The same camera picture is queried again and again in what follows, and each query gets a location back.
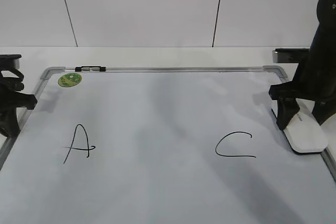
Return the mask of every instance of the green round sticker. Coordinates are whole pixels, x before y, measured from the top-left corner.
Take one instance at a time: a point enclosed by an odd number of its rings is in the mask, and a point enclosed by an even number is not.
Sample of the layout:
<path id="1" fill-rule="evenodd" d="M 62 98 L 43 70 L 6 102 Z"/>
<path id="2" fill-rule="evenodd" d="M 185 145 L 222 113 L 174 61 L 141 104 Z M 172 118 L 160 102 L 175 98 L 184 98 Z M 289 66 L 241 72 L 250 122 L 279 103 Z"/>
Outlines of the green round sticker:
<path id="1" fill-rule="evenodd" d="M 76 86 L 82 80 L 82 76 L 78 73 L 67 73 L 58 79 L 58 85 L 64 88 Z"/>

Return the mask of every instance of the whiteboard frame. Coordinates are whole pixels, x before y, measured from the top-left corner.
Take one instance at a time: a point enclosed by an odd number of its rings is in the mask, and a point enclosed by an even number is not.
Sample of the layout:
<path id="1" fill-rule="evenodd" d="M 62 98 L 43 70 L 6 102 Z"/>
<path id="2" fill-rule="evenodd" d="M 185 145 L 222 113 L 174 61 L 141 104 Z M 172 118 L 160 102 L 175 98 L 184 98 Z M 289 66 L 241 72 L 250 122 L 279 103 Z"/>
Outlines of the whiteboard frame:
<path id="1" fill-rule="evenodd" d="M 97 67 L 86 67 L 82 72 L 92 73 L 161 73 L 161 72 L 271 72 L 275 73 L 281 82 L 289 81 L 284 69 L 280 66 L 262 66 L 262 67 L 230 67 L 230 68 L 106 68 L 106 71 L 100 72 Z M 52 75 L 56 73 L 76 72 L 75 68 L 66 67 L 50 67 L 47 68 L 41 75 L 40 81 L 35 86 L 33 94 L 38 100 L 45 86 Z M 19 127 L 22 129 L 27 122 L 32 110 L 25 109 L 22 117 L 19 119 Z M 15 144 L 17 137 L 8 137 L 5 143 L 0 148 L 0 171 L 3 167 L 7 156 Z M 336 182 L 336 157 L 332 156 L 331 151 L 327 147 L 321 154 L 327 168 L 329 169 L 334 181 Z"/>

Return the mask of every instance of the white surface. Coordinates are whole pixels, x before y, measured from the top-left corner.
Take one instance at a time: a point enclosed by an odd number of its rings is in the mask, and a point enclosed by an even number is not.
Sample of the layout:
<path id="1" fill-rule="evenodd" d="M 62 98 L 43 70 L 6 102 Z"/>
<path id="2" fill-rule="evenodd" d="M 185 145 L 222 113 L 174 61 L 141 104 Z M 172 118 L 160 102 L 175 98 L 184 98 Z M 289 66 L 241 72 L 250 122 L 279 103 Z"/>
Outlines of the white surface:
<path id="1" fill-rule="evenodd" d="M 299 99 L 297 102 L 300 111 L 284 129 L 288 142 L 299 153 L 322 152 L 328 146 L 328 139 L 307 106 Z M 272 110 L 278 114 L 277 101 L 272 101 Z"/>
<path id="2" fill-rule="evenodd" d="M 67 0 L 79 46 L 212 45 L 218 0 Z"/>
<path id="3" fill-rule="evenodd" d="M 73 88 L 60 76 L 0 172 L 1 223 L 334 224 L 321 156 L 293 154 L 274 127 L 275 74 L 86 73 Z M 78 123 L 96 149 L 63 164 Z M 240 130 L 253 138 L 234 135 L 218 151 L 257 158 L 217 156 L 219 139 Z M 86 147 L 80 129 L 74 147 Z"/>
<path id="4" fill-rule="evenodd" d="M 216 46 L 310 46 L 318 0 L 221 0 Z"/>
<path id="5" fill-rule="evenodd" d="M 1 46 L 75 46 L 64 0 L 0 0 Z"/>
<path id="6" fill-rule="evenodd" d="M 274 65 L 273 47 L 227 48 L 70 48 L 70 47 L 0 47 L 0 54 L 22 54 L 20 69 L 25 75 L 24 92 L 32 93 L 41 73 L 48 67 L 260 67 Z M 296 64 L 282 66 L 290 79 Z M 329 150 L 336 157 L 336 116 L 322 129 L 328 137 Z M 0 136 L 0 144 L 5 138 Z"/>

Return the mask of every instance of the black mechanical part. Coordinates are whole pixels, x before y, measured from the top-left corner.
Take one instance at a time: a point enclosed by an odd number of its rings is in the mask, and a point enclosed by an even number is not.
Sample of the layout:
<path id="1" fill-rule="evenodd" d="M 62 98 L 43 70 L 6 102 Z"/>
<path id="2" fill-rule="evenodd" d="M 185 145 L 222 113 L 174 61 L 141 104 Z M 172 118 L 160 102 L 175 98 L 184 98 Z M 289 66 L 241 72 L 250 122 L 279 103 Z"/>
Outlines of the black mechanical part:
<path id="1" fill-rule="evenodd" d="M 272 100 L 278 101 L 281 130 L 298 112 L 296 98 L 315 102 L 312 114 L 319 124 L 336 113 L 336 0 L 319 0 L 317 18 L 319 26 L 309 50 L 275 50 L 278 63 L 299 62 L 292 81 L 269 89 Z"/>
<path id="2" fill-rule="evenodd" d="M 17 70 L 21 55 L 0 55 L 0 134 L 17 137 L 20 128 L 16 108 L 33 110 L 37 100 L 32 94 L 22 94 L 24 75 Z M 16 77 L 4 77 L 2 71 L 9 71 Z"/>

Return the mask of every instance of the white wall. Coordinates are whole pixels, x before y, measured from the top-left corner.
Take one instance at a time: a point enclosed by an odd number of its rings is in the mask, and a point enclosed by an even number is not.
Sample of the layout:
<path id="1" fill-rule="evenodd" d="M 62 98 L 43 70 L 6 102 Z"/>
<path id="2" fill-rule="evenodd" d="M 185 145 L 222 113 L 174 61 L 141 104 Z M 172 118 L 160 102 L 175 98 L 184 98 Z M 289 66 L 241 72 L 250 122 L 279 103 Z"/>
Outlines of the white wall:
<path id="1" fill-rule="evenodd" d="M 221 0 L 215 46 L 310 46 L 318 0 Z"/>
<path id="2" fill-rule="evenodd" d="M 64 0 L 0 0 L 0 46 L 75 46 Z"/>
<path id="3" fill-rule="evenodd" d="M 204 46 L 218 0 L 67 0 L 78 46 Z"/>
<path id="4" fill-rule="evenodd" d="M 215 46 L 309 46 L 318 0 L 221 0 Z M 78 46 L 210 47 L 218 0 L 67 0 Z M 0 46 L 75 46 L 64 0 L 0 0 Z"/>

